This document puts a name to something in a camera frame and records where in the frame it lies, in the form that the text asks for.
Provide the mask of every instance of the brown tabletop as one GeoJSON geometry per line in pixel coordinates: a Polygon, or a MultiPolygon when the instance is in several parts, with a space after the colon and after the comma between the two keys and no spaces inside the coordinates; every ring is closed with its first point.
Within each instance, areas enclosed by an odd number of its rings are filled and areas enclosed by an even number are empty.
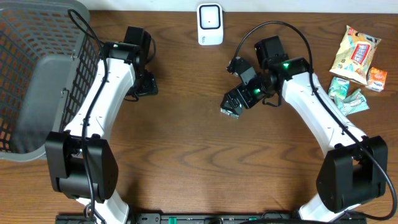
{"type": "MultiPolygon", "coordinates": [[[[139,26],[157,44],[148,69],[155,73],[159,95],[124,101],[110,140],[124,201],[165,213],[261,213],[299,208],[316,194],[322,152],[290,105],[259,103],[239,119],[220,113],[223,95],[240,82],[225,67],[242,37],[265,21],[285,21],[304,33],[325,90],[346,25],[382,39],[373,65],[389,72],[386,89],[377,93],[351,84],[349,94],[361,88],[370,110],[348,119],[387,142],[388,173],[398,187],[398,15],[226,12],[223,43],[204,47],[198,44],[194,12],[92,11],[101,40],[121,41],[128,26],[139,26]]],[[[308,58],[300,37],[278,25],[256,31],[239,55],[258,69],[253,45],[273,35],[280,36],[290,58],[308,58]]],[[[46,161],[0,161],[0,177],[0,223],[54,223],[58,213],[83,211],[52,190],[46,161]]],[[[388,189],[358,208],[373,215],[390,209],[388,189]]]]}

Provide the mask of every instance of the candy wrapper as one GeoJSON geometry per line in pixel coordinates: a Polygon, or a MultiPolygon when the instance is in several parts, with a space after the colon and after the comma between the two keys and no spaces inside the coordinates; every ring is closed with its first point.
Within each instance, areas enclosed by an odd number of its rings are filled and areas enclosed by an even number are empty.
{"type": "Polygon", "coordinates": [[[330,71],[366,85],[366,74],[381,39],[360,33],[347,26],[330,71]]]}
{"type": "Polygon", "coordinates": [[[377,68],[371,68],[368,73],[368,85],[366,88],[374,91],[381,91],[386,84],[386,78],[387,72],[377,68]]]}
{"type": "Polygon", "coordinates": [[[332,100],[335,99],[335,96],[343,100],[347,96],[348,87],[349,81],[342,78],[333,77],[329,87],[328,95],[332,100]]]}
{"type": "Polygon", "coordinates": [[[362,95],[360,91],[361,89],[355,90],[351,96],[344,100],[335,96],[336,106],[344,116],[369,109],[368,104],[366,104],[365,96],[362,95]]]}

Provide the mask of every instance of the gray basket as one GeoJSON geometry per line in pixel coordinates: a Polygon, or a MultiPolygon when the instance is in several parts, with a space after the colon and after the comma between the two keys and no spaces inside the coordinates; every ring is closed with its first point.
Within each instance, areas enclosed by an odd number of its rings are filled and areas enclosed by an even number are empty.
{"type": "Polygon", "coordinates": [[[90,20],[74,0],[0,2],[0,159],[45,158],[48,133],[72,120],[94,81],[97,51],[69,8],[90,20]]]}

